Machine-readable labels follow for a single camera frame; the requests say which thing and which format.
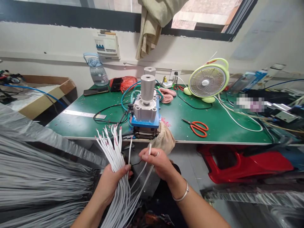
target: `silver bracelet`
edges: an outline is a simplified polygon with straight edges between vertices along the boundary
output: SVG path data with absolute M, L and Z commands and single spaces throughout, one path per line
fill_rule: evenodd
M 184 178 L 184 180 L 186 181 L 186 183 L 187 183 L 187 188 L 186 188 L 186 192 L 185 192 L 185 194 L 183 195 L 183 197 L 182 198 L 180 198 L 180 199 L 175 199 L 173 196 L 172 196 L 172 198 L 176 201 L 176 202 L 180 202 L 180 201 L 182 201 L 185 197 L 186 197 L 186 195 L 187 195 L 187 193 L 189 192 L 189 185 L 188 185 L 188 181 Z

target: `power strip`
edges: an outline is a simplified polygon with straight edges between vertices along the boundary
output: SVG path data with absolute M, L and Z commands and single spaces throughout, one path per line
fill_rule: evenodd
M 168 81 L 168 82 L 163 82 L 161 86 L 164 87 L 165 89 L 169 89 L 172 87 L 172 85 L 173 85 L 173 82 Z

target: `metal ruler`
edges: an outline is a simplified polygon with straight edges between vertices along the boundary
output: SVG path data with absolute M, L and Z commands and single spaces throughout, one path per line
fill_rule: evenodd
M 78 111 L 72 111 L 72 110 L 65 110 L 65 111 L 63 111 L 63 114 L 69 114 L 69 115 L 74 115 L 74 116 L 84 116 L 84 117 L 91 117 L 91 118 L 93 118 L 95 116 L 95 114 L 93 114 L 93 113 L 78 112 Z M 105 119 L 106 115 L 98 114 L 96 116 L 96 118 L 97 119 Z

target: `pink cloth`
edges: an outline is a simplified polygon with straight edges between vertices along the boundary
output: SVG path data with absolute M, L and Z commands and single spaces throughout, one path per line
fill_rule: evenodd
M 173 97 L 176 97 L 176 92 L 174 90 L 159 88 L 158 91 L 163 95 L 162 103 L 167 104 L 173 100 Z

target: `silver cylinder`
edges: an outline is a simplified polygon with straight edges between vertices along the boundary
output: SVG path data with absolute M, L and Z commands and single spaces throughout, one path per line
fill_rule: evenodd
M 150 74 L 144 74 L 140 78 L 141 82 L 141 100 L 144 103 L 150 103 L 153 100 L 155 77 Z
M 156 69 L 154 67 L 147 66 L 144 68 L 144 74 L 150 74 L 150 75 L 155 76 L 155 72 L 156 72 Z

